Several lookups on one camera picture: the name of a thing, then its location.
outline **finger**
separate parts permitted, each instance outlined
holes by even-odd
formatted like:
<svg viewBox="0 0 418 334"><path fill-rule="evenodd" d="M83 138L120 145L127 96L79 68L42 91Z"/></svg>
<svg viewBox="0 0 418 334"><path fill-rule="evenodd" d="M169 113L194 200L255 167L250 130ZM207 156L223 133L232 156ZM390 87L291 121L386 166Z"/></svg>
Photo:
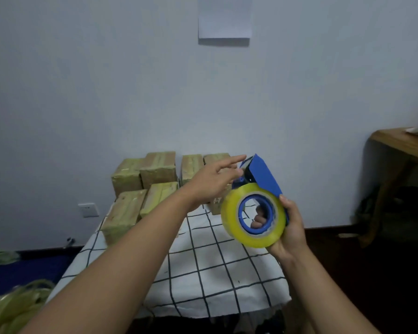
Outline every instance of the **finger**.
<svg viewBox="0 0 418 334"><path fill-rule="evenodd" d="M280 195L279 200L287 209L290 222L302 222L302 216L300 215L299 208L295 202L284 197L284 195Z"/></svg>
<svg viewBox="0 0 418 334"><path fill-rule="evenodd" d="M251 228L261 228L262 226L263 226L262 224L260 224L260 223L258 223L256 221L253 221L251 223Z"/></svg>
<svg viewBox="0 0 418 334"><path fill-rule="evenodd" d="M237 164L238 162L241 162L245 159L246 159L246 155L243 154L241 156L233 156L233 157L219 160L218 162L214 163L215 170L218 172L225 167L230 167L231 165Z"/></svg>
<svg viewBox="0 0 418 334"><path fill-rule="evenodd" d="M257 212L257 215L263 217L265 215L265 213L262 210L262 207L259 205L255 208L255 211Z"/></svg>
<svg viewBox="0 0 418 334"><path fill-rule="evenodd" d="M256 215L256 216L254 217L254 221L256 221L257 223L260 223L261 225L263 225L263 224L265 224L265 223L266 223L266 218L261 217L261 216L259 216L259 215Z"/></svg>
<svg viewBox="0 0 418 334"><path fill-rule="evenodd" d="M228 185L231 180L240 178L241 176L243 176L242 169L226 169L223 173L218 174L219 180L221 180L224 185Z"/></svg>

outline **yellow tape roll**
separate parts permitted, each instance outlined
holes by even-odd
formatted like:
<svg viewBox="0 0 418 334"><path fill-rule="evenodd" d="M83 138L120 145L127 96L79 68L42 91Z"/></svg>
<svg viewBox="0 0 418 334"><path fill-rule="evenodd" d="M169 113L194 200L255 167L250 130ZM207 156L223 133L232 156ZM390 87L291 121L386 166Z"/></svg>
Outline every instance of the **yellow tape roll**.
<svg viewBox="0 0 418 334"><path fill-rule="evenodd" d="M268 230L262 234L250 234L240 224L238 218L241 202L252 195L259 195L266 199L273 209L274 219L271 221ZM228 196L226 196L222 204L222 222L229 235L242 244L249 247L262 248L271 246L282 236L287 218L285 210L276 196L263 190L256 183L250 183L230 191Z"/></svg>

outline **forearm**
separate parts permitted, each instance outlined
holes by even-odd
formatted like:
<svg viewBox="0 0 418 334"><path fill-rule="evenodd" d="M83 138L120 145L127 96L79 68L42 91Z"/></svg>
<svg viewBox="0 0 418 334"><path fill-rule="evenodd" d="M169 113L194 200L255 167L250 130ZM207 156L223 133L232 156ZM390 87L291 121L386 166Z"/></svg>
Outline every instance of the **forearm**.
<svg viewBox="0 0 418 334"><path fill-rule="evenodd" d="M290 259L280 258L279 262L316 333L379 333L346 297L308 247Z"/></svg>
<svg viewBox="0 0 418 334"><path fill-rule="evenodd" d="M73 279L22 333L124 333L191 206L185 190L161 202Z"/></svg>

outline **table leg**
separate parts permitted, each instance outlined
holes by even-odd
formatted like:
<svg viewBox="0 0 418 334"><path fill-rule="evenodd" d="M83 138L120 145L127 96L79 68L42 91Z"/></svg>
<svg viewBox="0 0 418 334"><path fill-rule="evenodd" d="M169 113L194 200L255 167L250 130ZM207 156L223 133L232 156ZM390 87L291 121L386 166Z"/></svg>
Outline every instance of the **table leg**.
<svg viewBox="0 0 418 334"><path fill-rule="evenodd" d="M381 219L384 216L385 204L393 199L396 191L405 184L413 169L418 163L412 158L408 158L401 164L400 168L395 170L380 187L378 197L376 198L375 209L370 220L369 230L366 234L359 236L361 247L370 245L378 234L381 225Z"/></svg>

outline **table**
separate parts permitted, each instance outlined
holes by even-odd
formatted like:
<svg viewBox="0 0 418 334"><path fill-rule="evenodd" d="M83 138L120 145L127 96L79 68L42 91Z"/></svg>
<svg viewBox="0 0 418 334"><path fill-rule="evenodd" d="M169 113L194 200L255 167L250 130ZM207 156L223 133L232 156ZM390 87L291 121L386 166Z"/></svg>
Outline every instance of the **table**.
<svg viewBox="0 0 418 334"><path fill-rule="evenodd" d="M395 170L388 174L388 178L382 183L370 220L369 230L359 237L362 247L367 247L373 242L381 224L385 204L393 199L397 190L406 183L418 164L418 135L407 133L406 128L378 130L370 136L370 139L400 150L406 153L408 158L397 164Z"/></svg>
<svg viewBox="0 0 418 334"><path fill-rule="evenodd" d="M243 218L254 218L255 208L247 206ZM101 225L48 302L106 250ZM285 305L290 300L288 283L273 256L264 248L245 247L234 240L221 216L201 205L183 221L136 317L216 317Z"/></svg>

